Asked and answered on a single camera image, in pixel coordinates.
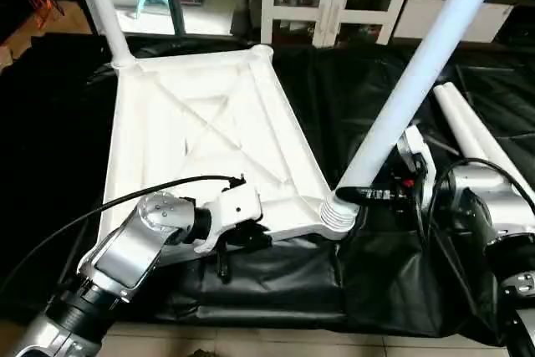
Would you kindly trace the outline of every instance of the floor tile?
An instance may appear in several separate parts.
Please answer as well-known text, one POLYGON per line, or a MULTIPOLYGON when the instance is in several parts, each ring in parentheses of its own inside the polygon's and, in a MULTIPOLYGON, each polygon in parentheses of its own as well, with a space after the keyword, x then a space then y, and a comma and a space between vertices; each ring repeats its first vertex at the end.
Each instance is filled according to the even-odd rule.
POLYGON ((216 341, 217 357, 385 357, 383 347, 341 344, 216 341))
POLYGON ((383 345, 382 337, 378 335, 339 334, 328 330, 218 329, 217 339, 250 342, 383 345))
POLYGON ((508 357, 505 349, 433 349, 422 347, 387 347, 388 357, 508 357))
POLYGON ((436 348, 459 348, 459 349, 491 349, 481 343, 467 339, 459 334, 441 339, 406 338, 402 336, 385 336, 386 346, 400 347, 436 347, 436 348))
POLYGON ((214 340, 106 336, 99 357, 187 357, 214 348, 214 340))
POLYGON ((215 328, 179 326, 174 324, 133 324, 120 322, 114 324, 108 334, 177 339, 215 339, 215 328))

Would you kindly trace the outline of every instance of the white pipe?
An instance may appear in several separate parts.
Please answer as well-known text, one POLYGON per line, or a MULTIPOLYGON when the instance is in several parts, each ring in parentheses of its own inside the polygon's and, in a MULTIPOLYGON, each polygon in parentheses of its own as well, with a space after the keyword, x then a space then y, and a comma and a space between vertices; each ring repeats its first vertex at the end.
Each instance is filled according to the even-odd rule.
MULTIPOLYGON (((369 186, 420 107, 484 0, 446 0, 435 23, 375 119, 338 187, 369 186)), ((331 196, 321 210, 326 224, 347 226, 358 208, 331 196)))
MULTIPOLYGON (((524 179, 522 174, 518 171, 517 167, 509 159, 509 156, 507 156, 503 148, 501 148, 501 146, 497 143, 494 136, 490 133, 485 124, 477 116, 474 109, 472 109, 468 102, 466 102, 457 87, 452 83, 446 83, 442 86, 442 88, 435 87, 434 92, 435 95, 437 95, 439 103, 441 103, 441 99, 439 98, 440 94, 442 99, 446 98, 446 102, 453 104, 453 107, 456 109, 456 113, 460 114, 462 120, 467 124, 468 130, 471 134, 469 136, 476 139, 476 141, 479 143, 479 146, 483 149, 484 154, 487 156, 483 159, 487 159, 490 162, 494 162, 503 169, 505 169, 509 174, 511 174, 511 176, 515 178, 515 180, 518 181, 518 184, 522 186, 522 188, 527 192, 530 198, 535 201, 535 192, 529 186, 529 183, 527 183, 526 179, 524 179)), ((448 117, 448 114, 450 113, 450 111, 446 111, 444 108, 442 108, 442 111, 444 112, 444 115, 446 115, 446 118, 448 119, 449 123, 450 117, 448 117)), ((457 133, 455 132, 451 124, 450 127, 452 128, 457 141, 459 141, 460 137, 457 136, 457 133)), ((466 136, 466 133, 461 132, 460 136, 466 136)), ((469 153, 466 153, 464 149, 462 149, 462 153, 464 156, 473 156, 469 153)))
POLYGON ((120 69, 132 65, 135 59, 130 53, 125 35, 120 29, 113 3, 111 0, 94 0, 94 5, 97 8, 104 34, 108 39, 108 44, 113 55, 111 61, 112 66, 120 69))
POLYGON ((437 85, 433 92, 436 100, 441 106, 442 113, 446 117, 448 125, 457 140, 457 144, 461 148, 462 154, 465 157, 479 158, 488 161, 487 154, 482 149, 477 137, 471 131, 469 123, 465 121, 464 115, 458 109, 454 99, 450 97, 449 88, 447 84, 437 85))

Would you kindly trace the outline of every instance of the black fabric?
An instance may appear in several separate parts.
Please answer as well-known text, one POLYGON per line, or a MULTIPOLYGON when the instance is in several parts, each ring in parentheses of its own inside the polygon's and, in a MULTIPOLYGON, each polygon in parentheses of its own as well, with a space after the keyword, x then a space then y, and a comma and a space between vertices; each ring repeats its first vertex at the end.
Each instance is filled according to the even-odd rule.
MULTIPOLYGON (((129 38, 129 44, 138 57, 244 48, 200 39, 129 38)), ((371 45, 274 50, 273 67, 334 186, 412 50, 371 45)), ((17 190, 8 194, 8 205, 13 205, 8 221, 17 225, 2 238, 3 254, 8 243, 18 246, 2 259, 3 274, 36 242, 101 197, 116 86, 115 73, 105 65, 108 60, 102 38, 47 35, 0 76, 5 105, 10 105, 3 127, 13 144, 8 147, 8 183, 17 190), (50 123, 45 121, 49 115, 50 123), (38 194, 37 207, 20 196, 28 191, 38 194)), ((441 80, 457 85, 535 186, 534 57, 461 51, 441 80)), ((432 97, 414 121, 439 171, 457 158, 456 142, 432 97)), ((393 152, 377 182, 406 174, 393 152)), ((496 283, 469 234, 434 231, 431 246, 422 248, 413 219, 404 213, 373 208, 359 219, 363 228, 342 242, 307 236, 235 252, 229 284, 217 277, 214 258, 158 269, 123 316, 431 337, 461 333, 487 344, 503 341, 496 283)), ((86 247, 94 239, 96 227, 91 228, 86 247)), ((59 275, 54 269, 61 270, 69 252, 66 237, 46 247, 13 282, 11 316, 29 316, 42 307, 44 290, 59 275), (45 284, 28 286, 36 277, 45 284)))

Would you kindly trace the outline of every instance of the white tubular leg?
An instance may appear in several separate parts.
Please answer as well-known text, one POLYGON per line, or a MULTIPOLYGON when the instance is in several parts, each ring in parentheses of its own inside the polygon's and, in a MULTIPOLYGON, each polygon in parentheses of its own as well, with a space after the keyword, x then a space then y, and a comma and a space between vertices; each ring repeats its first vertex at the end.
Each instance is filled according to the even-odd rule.
POLYGON ((455 100, 450 96, 449 89, 445 85, 437 85, 433 92, 436 100, 441 106, 442 113, 446 117, 448 125, 461 147, 462 154, 465 157, 479 158, 488 160, 487 154, 482 149, 479 141, 471 132, 471 127, 464 119, 464 115, 458 109, 455 100))
POLYGON ((113 3, 111 0, 94 0, 94 5, 97 8, 104 34, 108 39, 108 44, 113 55, 112 66, 120 69, 132 65, 135 59, 130 53, 125 35, 120 29, 113 3))

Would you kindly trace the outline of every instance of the metal bracket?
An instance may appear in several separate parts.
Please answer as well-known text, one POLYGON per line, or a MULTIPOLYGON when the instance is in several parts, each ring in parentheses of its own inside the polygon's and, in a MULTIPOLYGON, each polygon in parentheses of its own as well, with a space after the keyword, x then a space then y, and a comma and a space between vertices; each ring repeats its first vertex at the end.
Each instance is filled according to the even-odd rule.
POLYGON ((431 196, 433 195, 433 185, 435 183, 436 167, 431 156, 429 146, 424 142, 418 127, 410 126, 398 141, 398 152, 410 171, 416 172, 416 165, 414 162, 414 155, 420 154, 424 158, 425 168, 427 173, 425 175, 424 186, 421 195, 421 210, 427 211, 431 196))

